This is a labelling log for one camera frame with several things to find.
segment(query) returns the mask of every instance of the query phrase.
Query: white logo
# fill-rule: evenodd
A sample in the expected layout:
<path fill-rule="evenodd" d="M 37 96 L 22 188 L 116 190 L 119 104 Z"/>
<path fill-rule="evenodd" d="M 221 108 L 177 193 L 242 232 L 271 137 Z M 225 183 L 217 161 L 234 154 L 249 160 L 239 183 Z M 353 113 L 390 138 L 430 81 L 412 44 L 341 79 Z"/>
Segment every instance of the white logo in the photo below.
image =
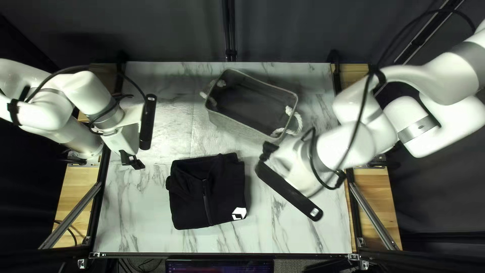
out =
<path fill-rule="evenodd" d="M 246 217 L 246 208 L 245 207 L 236 207 L 236 209 L 232 212 L 232 218 L 234 220 L 241 220 Z"/>

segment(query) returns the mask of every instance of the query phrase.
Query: black jacket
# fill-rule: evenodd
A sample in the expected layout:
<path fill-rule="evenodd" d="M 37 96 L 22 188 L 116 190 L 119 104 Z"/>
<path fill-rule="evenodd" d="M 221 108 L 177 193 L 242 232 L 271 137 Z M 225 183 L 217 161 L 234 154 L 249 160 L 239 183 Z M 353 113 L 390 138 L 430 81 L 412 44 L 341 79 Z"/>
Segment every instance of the black jacket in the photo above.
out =
<path fill-rule="evenodd" d="M 166 180 L 176 229 L 244 219 L 244 162 L 236 153 L 175 160 Z"/>

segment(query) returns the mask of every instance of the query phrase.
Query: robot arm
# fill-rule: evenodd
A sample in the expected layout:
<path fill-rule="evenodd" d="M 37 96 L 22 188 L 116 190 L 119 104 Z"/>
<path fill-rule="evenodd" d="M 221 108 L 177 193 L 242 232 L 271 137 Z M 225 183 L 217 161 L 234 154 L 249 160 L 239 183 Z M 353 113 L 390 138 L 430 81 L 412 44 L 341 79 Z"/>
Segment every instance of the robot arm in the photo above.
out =
<path fill-rule="evenodd" d="M 0 106 L 3 105 L 0 118 L 11 122 L 7 104 L 12 98 L 18 98 L 25 86 L 31 87 L 31 93 L 49 73 L 5 59 L 0 59 L 0 69 L 4 72 L 0 76 L 0 88 L 6 95 L 0 95 Z M 89 120 L 96 119 L 94 125 L 102 136 L 92 134 L 71 116 L 73 105 Z M 143 105 L 122 109 L 92 72 L 57 75 L 30 102 L 18 102 L 17 108 L 16 117 L 22 130 L 64 144 L 80 158 L 97 156 L 103 141 L 115 153 L 123 150 L 128 155 L 136 155 L 138 152 Z"/>
<path fill-rule="evenodd" d="M 370 92 L 364 94 L 367 77 L 356 82 L 332 105 L 341 126 L 318 136 L 315 147 L 310 147 L 310 140 L 295 140 L 275 152 L 277 172 L 297 190 L 311 195 L 321 187 L 308 163 L 310 149 L 315 169 L 323 177 L 364 165 L 398 140 L 413 156 L 424 157 L 485 125 L 485 105 L 474 96 L 485 86 L 485 21 L 472 37 L 423 66 L 390 66 L 381 71 L 388 82 L 417 89 L 426 110 L 411 97 L 400 97 L 382 110 Z M 373 76 L 368 91 L 377 84 L 378 78 Z M 363 95 L 367 98 L 362 119 L 349 149 Z M 297 164 L 288 167 L 290 162 Z"/>

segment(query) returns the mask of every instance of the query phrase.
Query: white marble tabletop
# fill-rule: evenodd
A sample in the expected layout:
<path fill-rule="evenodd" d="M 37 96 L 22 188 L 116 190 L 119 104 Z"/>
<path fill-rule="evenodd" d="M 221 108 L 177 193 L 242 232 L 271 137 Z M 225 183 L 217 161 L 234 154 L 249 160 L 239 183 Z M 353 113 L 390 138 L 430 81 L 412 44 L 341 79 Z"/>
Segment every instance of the white marble tabletop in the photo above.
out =
<path fill-rule="evenodd" d="M 350 253 L 344 187 L 324 190 L 312 201 L 323 217 L 312 222 L 261 181 L 254 166 L 262 144 L 218 129 L 209 122 L 199 92 L 225 68 L 236 68 L 298 94 L 304 131 L 337 125 L 330 65 L 319 63 L 154 63 L 129 62 L 126 74 L 158 96 L 151 149 L 137 157 L 146 168 L 121 165 L 112 153 L 94 251 L 146 253 Z M 141 102 L 125 82 L 123 103 Z M 173 160 L 236 152 L 245 163 L 248 215 L 241 221 L 176 230 L 165 179 Z"/>

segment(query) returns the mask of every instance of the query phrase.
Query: zipper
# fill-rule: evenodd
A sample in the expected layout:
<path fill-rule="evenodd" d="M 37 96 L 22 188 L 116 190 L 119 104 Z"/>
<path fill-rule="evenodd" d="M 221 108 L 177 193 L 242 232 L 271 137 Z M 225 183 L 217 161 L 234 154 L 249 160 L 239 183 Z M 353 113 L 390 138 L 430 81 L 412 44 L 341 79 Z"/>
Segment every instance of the zipper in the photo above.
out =
<path fill-rule="evenodd" d="M 202 180 L 202 188 L 204 189 L 204 195 L 203 195 L 204 207 L 206 209 L 207 222 L 209 222 L 209 225 L 213 225 L 212 224 L 212 218 L 210 217 L 209 202 L 207 200 L 207 195 L 206 195 L 206 190 L 207 190 L 206 189 L 206 183 L 207 183 L 207 179 Z"/>

